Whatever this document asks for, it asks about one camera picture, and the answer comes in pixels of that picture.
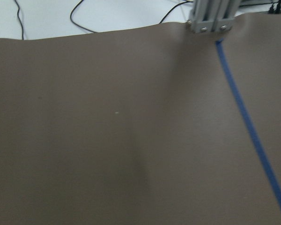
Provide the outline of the brown table mat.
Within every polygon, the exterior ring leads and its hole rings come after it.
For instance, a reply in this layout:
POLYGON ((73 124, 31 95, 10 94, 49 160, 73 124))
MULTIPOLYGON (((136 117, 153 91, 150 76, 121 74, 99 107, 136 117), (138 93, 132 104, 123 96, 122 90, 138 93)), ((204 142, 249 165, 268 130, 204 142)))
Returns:
POLYGON ((0 225, 281 225, 281 15, 0 38, 0 225))

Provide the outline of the aluminium frame post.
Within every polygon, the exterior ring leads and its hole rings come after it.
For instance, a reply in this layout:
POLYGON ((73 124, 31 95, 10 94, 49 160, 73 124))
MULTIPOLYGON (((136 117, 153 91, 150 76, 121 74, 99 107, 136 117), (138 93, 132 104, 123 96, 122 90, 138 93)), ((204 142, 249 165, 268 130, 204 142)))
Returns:
POLYGON ((232 28, 241 0, 194 0, 187 24, 193 33, 225 32, 232 28))

